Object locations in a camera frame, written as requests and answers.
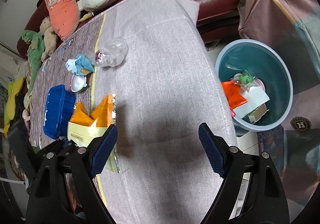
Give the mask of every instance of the tiled floor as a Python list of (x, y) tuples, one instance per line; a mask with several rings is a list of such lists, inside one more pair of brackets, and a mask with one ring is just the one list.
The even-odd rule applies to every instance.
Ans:
[[(220, 51), (233, 40), (236, 40), (236, 38), (207, 45), (208, 55), (213, 63), (217, 60)], [(249, 131), (242, 137), (237, 137), (237, 143), (238, 148), (242, 152), (246, 154), (259, 155), (259, 145), (256, 132)]]

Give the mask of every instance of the plastic wrapper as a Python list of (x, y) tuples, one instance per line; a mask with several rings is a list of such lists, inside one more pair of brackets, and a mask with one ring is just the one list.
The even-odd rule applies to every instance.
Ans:
[[(116, 95), (108, 94), (89, 115), (82, 102), (76, 102), (74, 113), (68, 123), (68, 140), (79, 147), (87, 147), (90, 142), (101, 137), (110, 124), (116, 123)], [(116, 159), (116, 146), (112, 150), (105, 166), (113, 172), (120, 172)]]
[(115, 67), (122, 63), (128, 52), (128, 46), (123, 38), (115, 38), (107, 42), (102, 49), (87, 57), (92, 65)]
[(259, 86), (256, 81), (256, 76), (251, 71), (244, 71), (238, 73), (230, 79), (234, 84), (242, 86), (246, 91), (250, 90), (250, 87)]
[(240, 85), (234, 84), (232, 81), (222, 82), (221, 84), (231, 109), (247, 102), (247, 100), (240, 95)]
[(90, 61), (82, 54), (78, 54), (74, 59), (69, 59), (66, 62), (66, 68), (78, 76), (84, 76), (90, 72), (94, 72)]

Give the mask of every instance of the green plush toy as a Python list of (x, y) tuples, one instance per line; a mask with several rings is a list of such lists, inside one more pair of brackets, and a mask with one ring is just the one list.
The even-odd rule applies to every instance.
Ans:
[(28, 93), (24, 98), (24, 106), (26, 109), (28, 109), (29, 98), (31, 96), (31, 92), (36, 80), (37, 73), (42, 64), (41, 55), (45, 50), (45, 46), (44, 46), (44, 41), (42, 39), (41, 33), (38, 33), (32, 30), (25, 30), (22, 32), (21, 37), (27, 44), (30, 44), (28, 49), (28, 62), (30, 67), (31, 80), (29, 84)]

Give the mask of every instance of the plastic basin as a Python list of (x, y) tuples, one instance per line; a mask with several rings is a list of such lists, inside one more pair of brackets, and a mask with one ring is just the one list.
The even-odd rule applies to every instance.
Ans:
[(221, 82), (244, 70), (252, 71), (270, 98), (266, 102), (269, 111), (256, 124), (235, 116), (236, 126), (246, 131), (266, 131), (281, 124), (288, 115), (293, 97), (291, 76), (280, 56), (267, 45), (248, 39), (233, 41), (222, 49), (215, 68)]
[(67, 135), (68, 121), (73, 114), (75, 101), (76, 98), (66, 91), (63, 84), (49, 90), (43, 120), (43, 131), (48, 137), (58, 139)]

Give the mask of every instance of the yellow snack package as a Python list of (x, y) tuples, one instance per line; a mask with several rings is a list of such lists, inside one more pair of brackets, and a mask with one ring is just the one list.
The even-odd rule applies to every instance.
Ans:
[[(77, 102), (68, 123), (68, 140), (74, 141), (79, 147), (87, 147), (94, 138), (101, 137), (110, 124), (116, 123), (115, 102), (116, 95), (108, 94), (90, 116), (83, 103)], [(113, 172), (120, 172), (116, 160), (116, 146), (108, 158), (106, 168)]]

